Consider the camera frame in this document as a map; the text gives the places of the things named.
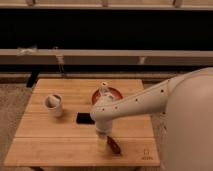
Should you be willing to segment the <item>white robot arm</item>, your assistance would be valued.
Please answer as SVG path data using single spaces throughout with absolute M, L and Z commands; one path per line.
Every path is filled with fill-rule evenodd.
M 103 94 L 90 116 L 100 134 L 125 116 L 166 114 L 161 171 L 213 171 L 213 67 L 167 79 L 114 100 Z

